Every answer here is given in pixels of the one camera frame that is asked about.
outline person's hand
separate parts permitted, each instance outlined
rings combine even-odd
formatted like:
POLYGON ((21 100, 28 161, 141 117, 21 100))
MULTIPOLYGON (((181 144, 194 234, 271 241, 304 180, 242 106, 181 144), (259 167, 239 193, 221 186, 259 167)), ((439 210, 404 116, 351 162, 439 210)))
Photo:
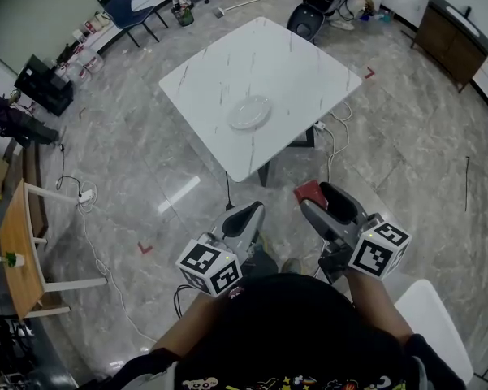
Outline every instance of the person's hand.
POLYGON ((14 102, 18 102, 18 100, 21 96, 22 96, 22 93, 20 91, 18 91, 17 89, 15 89, 11 93, 11 97, 9 98, 10 103, 13 104, 14 102))

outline power strip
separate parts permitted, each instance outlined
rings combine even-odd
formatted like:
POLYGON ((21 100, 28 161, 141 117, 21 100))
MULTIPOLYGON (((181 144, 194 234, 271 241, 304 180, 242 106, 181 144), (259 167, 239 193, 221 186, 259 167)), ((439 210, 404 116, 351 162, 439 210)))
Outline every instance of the power strip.
POLYGON ((80 204, 84 205, 90 201, 93 201, 95 196, 96 195, 95 195, 93 189, 89 189, 88 191, 83 192, 80 196, 80 204))

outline cartoon print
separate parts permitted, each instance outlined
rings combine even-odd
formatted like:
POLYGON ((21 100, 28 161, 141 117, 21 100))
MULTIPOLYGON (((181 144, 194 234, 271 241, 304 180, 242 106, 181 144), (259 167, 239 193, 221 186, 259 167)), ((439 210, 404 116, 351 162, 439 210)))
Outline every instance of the cartoon print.
POLYGON ((381 390, 387 388, 391 384, 390 379, 385 375, 382 375, 379 381, 381 382, 380 384, 370 384, 368 387, 365 387, 365 390, 381 390))
POLYGON ((244 291, 244 288, 241 288, 240 286, 237 286, 236 288, 232 289, 229 292, 229 298, 230 299, 235 299, 238 295, 240 295, 244 291))
POLYGON ((291 390, 291 386, 286 385, 286 384, 290 384, 291 379, 289 379, 288 377, 285 377, 285 379, 283 379, 283 382, 285 384, 282 386, 282 390, 291 390))
POLYGON ((325 390, 340 390, 342 386, 338 380, 332 380, 326 384, 325 390))
POLYGON ((182 385, 189 390, 210 390, 218 384, 218 380, 214 377, 200 380, 184 380, 182 385))
POLYGON ((269 390, 271 387, 273 387, 278 380, 275 378, 268 379, 267 381, 259 381, 257 383, 257 389, 258 390, 269 390))
POLYGON ((344 386, 342 386, 342 390, 357 390, 357 386, 359 384, 355 380, 347 380, 344 386))

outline red floor marker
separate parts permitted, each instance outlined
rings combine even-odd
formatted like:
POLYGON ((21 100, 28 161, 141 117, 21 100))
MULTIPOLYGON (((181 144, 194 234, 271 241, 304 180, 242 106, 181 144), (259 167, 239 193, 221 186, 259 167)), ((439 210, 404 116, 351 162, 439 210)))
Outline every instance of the red floor marker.
POLYGON ((375 72, 374 70, 370 69, 370 67, 366 67, 366 69, 370 71, 370 73, 367 76, 365 76, 365 80, 368 80, 371 76, 375 75, 375 72))
POLYGON ((138 242, 138 243, 137 243, 137 245, 139 246, 139 249, 140 249, 140 251, 141 251, 143 254, 146 254, 146 253, 148 253, 149 251, 152 251, 152 250, 153 250, 153 247, 152 247, 152 246, 149 246, 148 248, 146 248, 146 249, 145 249, 145 248, 142 246, 142 244, 141 244, 140 242, 138 242))

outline marble floor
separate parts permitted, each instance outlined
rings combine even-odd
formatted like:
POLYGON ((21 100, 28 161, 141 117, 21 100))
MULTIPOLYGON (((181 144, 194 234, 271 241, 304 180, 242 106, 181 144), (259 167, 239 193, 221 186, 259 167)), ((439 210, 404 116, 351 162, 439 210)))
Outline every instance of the marble floor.
MULTIPOLYGON (((286 24, 301 0, 265 0, 216 19, 211 11, 247 0, 196 0, 195 22, 181 28, 170 8, 146 31, 133 32, 136 48, 122 37, 105 53, 106 64, 59 118, 66 127, 65 172, 97 184, 98 199, 86 215, 97 256, 112 270, 127 312, 144 334, 159 337, 175 321, 172 294, 183 283, 174 261, 190 237, 209 228, 227 203, 223 169, 158 87, 183 61, 258 16, 286 24), (180 200, 171 198, 192 178, 199 182, 180 200), (153 246, 142 253, 138 243, 153 246)), ((429 279, 444 301, 479 374, 488 367, 488 107, 468 86, 458 94, 397 23, 360 23, 353 32, 325 26, 317 45, 358 74, 375 75, 348 98, 350 146, 339 154, 332 182, 356 197, 368 212, 398 222, 413 236, 402 271, 429 279), (465 207, 466 156, 469 162, 465 207)), ((348 111, 335 108, 338 116, 348 111)), ((337 146, 343 126, 325 123, 337 146)), ((266 188, 257 175, 230 183, 235 204, 266 205, 263 233, 278 263, 300 258, 306 273, 317 266, 321 240, 304 220, 292 190, 327 177, 328 135, 315 149, 286 149, 271 163, 266 188)), ((55 189, 62 154, 42 147, 44 187, 55 189)), ((76 191, 65 180, 62 191, 76 191)), ((56 280, 94 277, 92 250, 76 209, 46 203, 49 243, 43 267, 56 280)), ((184 294, 184 301, 191 296, 184 294)), ((72 312, 43 323, 78 382, 110 375, 152 345, 125 318, 119 295, 108 286, 69 291, 72 312)))

